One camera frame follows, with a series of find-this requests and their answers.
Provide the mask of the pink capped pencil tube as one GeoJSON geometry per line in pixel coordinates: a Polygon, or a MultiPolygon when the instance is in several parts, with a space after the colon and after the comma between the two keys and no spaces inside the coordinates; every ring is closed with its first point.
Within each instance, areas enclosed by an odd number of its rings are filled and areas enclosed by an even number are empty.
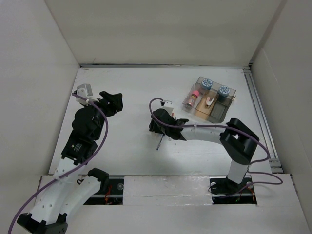
{"type": "Polygon", "coordinates": [[[199,91],[193,90],[191,94],[188,96],[187,101],[185,102],[185,105],[188,107],[193,107],[198,97],[199,97],[199,91]]]}

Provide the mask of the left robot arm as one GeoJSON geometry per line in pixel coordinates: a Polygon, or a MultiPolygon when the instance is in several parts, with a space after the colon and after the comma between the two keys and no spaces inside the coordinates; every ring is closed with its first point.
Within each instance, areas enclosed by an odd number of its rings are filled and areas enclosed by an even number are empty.
{"type": "Polygon", "coordinates": [[[31,234],[64,234],[68,219],[94,194],[111,191],[109,174],[91,169],[77,184],[79,174],[100,151],[108,135],[108,117],[122,111],[122,94],[100,92],[91,99],[80,91],[72,94],[83,106],[77,110],[72,131],[61,152],[53,180],[39,189],[31,199],[42,196],[27,213],[18,212],[17,223],[31,234]],[[100,144],[96,141],[103,136],[100,144]]]}

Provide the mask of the blue round jar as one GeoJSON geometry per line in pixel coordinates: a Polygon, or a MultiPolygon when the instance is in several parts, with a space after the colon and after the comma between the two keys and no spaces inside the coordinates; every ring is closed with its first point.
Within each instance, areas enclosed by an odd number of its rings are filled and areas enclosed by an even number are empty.
{"type": "Polygon", "coordinates": [[[221,85],[218,90],[218,94],[221,97],[226,98],[230,94],[230,88],[226,85],[221,85]]]}
{"type": "Polygon", "coordinates": [[[210,90],[212,88],[212,85],[213,85],[213,82],[211,79],[208,79],[208,78],[204,78],[202,81],[201,81],[201,88],[203,90],[210,90]]]}

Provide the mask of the pink white stapler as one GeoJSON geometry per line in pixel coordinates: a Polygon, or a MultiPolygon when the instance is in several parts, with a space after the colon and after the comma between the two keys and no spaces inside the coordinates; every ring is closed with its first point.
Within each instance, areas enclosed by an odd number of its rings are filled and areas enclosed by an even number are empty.
{"type": "Polygon", "coordinates": [[[207,97],[205,101],[205,106],[207,108],[210,108],[214,104],[214,102],[215,102],[215,98],[207,97]]]}

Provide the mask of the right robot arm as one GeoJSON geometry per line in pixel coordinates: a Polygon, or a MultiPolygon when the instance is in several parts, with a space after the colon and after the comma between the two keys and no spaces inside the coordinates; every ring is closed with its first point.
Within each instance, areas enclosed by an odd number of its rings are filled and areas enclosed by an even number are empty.
{"type": "Polygon", "coordinates": [[[239,119],[231,118],[226,125],[200,127],[188,119],[174,119],[163,108],[152,111],[151,119],[151,132],[165,134],[173,140],[200,140],[222,145],[231,158],[225,186],[231,192],[242,188],[259,137],[239,119]]]}

